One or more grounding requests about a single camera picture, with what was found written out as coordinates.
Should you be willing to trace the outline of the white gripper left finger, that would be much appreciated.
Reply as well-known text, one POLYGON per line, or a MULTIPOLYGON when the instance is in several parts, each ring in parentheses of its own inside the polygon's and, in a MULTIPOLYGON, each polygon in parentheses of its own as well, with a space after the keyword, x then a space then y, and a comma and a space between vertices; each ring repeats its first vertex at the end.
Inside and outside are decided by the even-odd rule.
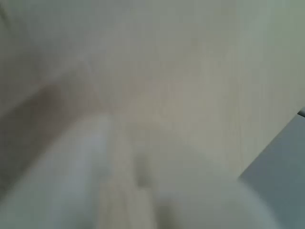
POLYGON ((104 115, 56 138, 0 201, 3 229, 143 229, 145 191, 104 115))

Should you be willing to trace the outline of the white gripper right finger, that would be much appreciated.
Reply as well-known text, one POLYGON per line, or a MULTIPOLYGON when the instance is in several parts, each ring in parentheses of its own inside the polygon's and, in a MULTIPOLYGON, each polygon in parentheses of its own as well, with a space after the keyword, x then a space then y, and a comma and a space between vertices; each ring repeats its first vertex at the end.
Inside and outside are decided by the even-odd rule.
POLYGON ((264 202, 174 138, 148 140, 147 157, 161 229, 278 229, 264 202))

